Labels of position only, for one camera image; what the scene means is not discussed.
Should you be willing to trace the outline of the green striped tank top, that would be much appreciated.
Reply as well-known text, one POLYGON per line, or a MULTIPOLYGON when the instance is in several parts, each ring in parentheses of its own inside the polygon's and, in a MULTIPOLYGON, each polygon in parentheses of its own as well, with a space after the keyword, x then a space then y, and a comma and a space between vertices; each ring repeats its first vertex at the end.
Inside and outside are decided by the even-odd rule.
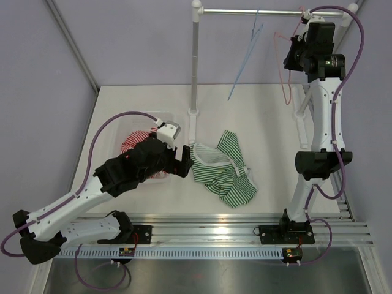
POLYGON ((248 204, 257 194, 251 169, 245 164, 237 134, 224 131, 215 148, 201 143, 190 147, 192 173, 196 183, 204 185, 231 208, 248 204))

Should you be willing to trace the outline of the blue wire hanger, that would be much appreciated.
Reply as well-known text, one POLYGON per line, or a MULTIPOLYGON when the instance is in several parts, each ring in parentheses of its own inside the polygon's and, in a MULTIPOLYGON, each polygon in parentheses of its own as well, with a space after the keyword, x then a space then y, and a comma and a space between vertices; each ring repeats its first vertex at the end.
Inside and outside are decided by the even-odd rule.
POLYGON ((259 12, 256 12, 255 17, 254 17, 254 22, 253 22, 253 25, 252 25, 251 37, 250 37, 250 40, 249 40, 249 43, 248 43, 248 46, 247 46, 246 54, 244 55, 243 61, 242 61, 241 65, 240 65, 240 67, 239 67, 239 70, 237 72, 235 80, 234 80, 234 82, 232 84, 232 87, 231 87, 231 90, 229 92, 227 101, 230 101, 230 99, 231 99, 231 97, 233 95, 233 92, 235 90, 235 87, 236 87, 237 83, 239 82, 239 79, 240 79, 240 77, 242 75, 242 72, 243 72, 244 68, 246 67, 246 64, 247 64, 250 56, 252 55, 252 52, 253 52, 253 50, 254 50, 254 48, 256 46, 256 43, 257 43, 258 38, 260 36, 260 33, 261 33, 262 29, 263 29, 263 23, 261 23, 259 26, 257 26, 258 16, 259 16, 259 12))

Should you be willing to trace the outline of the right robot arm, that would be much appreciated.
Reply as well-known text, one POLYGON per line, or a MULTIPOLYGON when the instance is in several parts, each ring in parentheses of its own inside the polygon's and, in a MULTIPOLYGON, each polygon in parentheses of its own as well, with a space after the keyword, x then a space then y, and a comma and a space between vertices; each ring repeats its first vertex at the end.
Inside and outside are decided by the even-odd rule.
POLYGON ((309 213, 315 195, 322 192, 330 174, 343 171, 353 154, 347 151, 341 134, 341 92, 345 74, 345 57, 334 54, 335 25, 322 18, 309 20, 292 44, 284 67, 304 72, 314 106, 314 134, 310 151, 295 156, 298 172, 296 189, 277 229, 274 244, 314 244, 309 213))

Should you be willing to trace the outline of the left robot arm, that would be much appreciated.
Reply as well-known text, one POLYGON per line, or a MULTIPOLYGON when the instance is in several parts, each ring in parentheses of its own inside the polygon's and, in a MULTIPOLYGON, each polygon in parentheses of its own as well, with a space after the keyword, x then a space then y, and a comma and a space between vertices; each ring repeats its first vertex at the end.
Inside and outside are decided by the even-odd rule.
POLYGON ((114 211, 99 220, 79 223, 74 220, 93 207, 136 189, 159 172, 185 178, 192 164, 190 146, 183 146, 182 157, 178 160, 176 149, 170 149, 154 137, 139 142, 97 168, 81 191, 71 192, 34 213, 16 212, 13 221, 21 236, 20 257, 36 265, 75 245, 132 241, 134 226, 125 212, 114 211))

